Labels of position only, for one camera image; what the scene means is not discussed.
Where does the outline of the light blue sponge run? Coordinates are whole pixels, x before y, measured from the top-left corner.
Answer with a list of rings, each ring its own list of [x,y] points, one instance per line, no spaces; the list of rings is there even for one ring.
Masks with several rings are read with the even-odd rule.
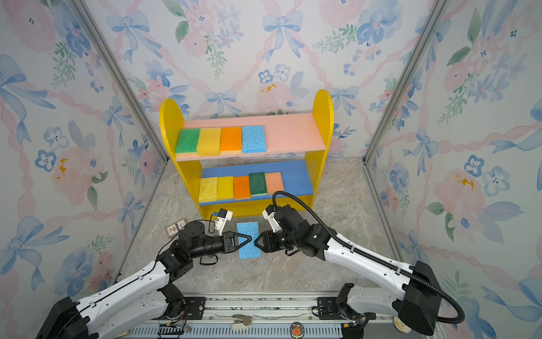
[[[242,127],[242,153],[265,153],[266,151],[264,126]]]
[[[239,250],[239,258],[241,260],[261,258],[261,250],[254,244],[254,241],[258,238],[260,234],[258,222],[238,223],[237,232],[251,238],[249,241],[246,241],[245,238],[242,238],[245,244]]]

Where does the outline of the yellow scrub sponge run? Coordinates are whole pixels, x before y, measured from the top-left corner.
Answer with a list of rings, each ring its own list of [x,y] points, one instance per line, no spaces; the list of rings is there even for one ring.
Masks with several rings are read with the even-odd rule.
[[[234,177],[217,178],[217,200],[228,201],[234,199]]]

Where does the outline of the orange scrub sponge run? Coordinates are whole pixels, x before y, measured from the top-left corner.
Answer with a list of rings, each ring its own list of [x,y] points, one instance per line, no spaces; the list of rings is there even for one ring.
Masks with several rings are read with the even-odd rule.
[[[234,199],[247,200],[251,198],[249,176],[234,177]]]

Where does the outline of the dark green scrub sponge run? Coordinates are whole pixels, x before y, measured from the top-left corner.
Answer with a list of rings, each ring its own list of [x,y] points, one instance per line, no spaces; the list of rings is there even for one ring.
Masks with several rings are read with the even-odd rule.
[[[249,175],[249,187],[251,196],[266,196],[268,188],[264,172],[255,172]]]

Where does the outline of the porous yellow sponge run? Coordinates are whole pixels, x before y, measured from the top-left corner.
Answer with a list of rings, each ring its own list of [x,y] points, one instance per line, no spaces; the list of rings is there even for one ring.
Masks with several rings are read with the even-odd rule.
[[[218,178],[208,177],[200,180],[198,202],[208,203],[217,201]]]

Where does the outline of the pink orange sponge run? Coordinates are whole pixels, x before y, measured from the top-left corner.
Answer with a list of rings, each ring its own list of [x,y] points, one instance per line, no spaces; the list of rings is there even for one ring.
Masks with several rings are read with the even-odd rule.
[[[281,172],[265,173],[265,183],[268,195],[273,195],[275,192],[284,190]]]

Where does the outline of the pale yellow sponge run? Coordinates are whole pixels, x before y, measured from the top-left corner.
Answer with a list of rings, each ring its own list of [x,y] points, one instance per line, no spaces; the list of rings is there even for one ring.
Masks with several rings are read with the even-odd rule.
[[[221,130],[220,154],[241,154],[242,153],[242,128],[224,127]]]

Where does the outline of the bright green scrub sponge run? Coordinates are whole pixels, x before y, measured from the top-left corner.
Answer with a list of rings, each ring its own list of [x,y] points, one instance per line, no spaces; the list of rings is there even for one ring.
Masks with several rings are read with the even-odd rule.
[[[196,155],[199,136],[200,129],[182,129],[179,132],[175,153],[182,156]]]

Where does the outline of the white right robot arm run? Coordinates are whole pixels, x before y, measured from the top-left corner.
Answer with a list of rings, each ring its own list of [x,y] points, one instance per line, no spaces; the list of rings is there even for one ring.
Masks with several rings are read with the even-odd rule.
[[[377,283],[382,292],[366,292],[353,283],[343,285],[336,298],[340,315],[353,319],[365,313],[396,316],[408,328],[426,335],[435,333],[442,298],[433,269],[422,261],[415,265],[392,260],[354,244],[320,223],[309,224],[286,205],[269,205],[263,217],[271,226],[254,244],[265,253],[302,253],[329,261]]]

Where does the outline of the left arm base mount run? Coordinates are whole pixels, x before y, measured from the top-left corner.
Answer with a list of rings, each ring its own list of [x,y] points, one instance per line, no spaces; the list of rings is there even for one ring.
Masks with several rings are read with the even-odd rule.
[[[202,320],[206,309],[205,297],[182,297],[168,304],[164,317],[169,320]]]

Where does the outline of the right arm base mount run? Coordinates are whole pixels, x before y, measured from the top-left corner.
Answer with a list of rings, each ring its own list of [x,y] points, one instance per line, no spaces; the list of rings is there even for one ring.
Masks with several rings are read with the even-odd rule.
[[[320,320],[345,320],[349,327],[365,327],[376,320],[374,313],[358,313],[347,304],[348,293],[353,287],[353,283],[345,283],[336,297],[318,297],[317,305],[311,309],[313,316]]]

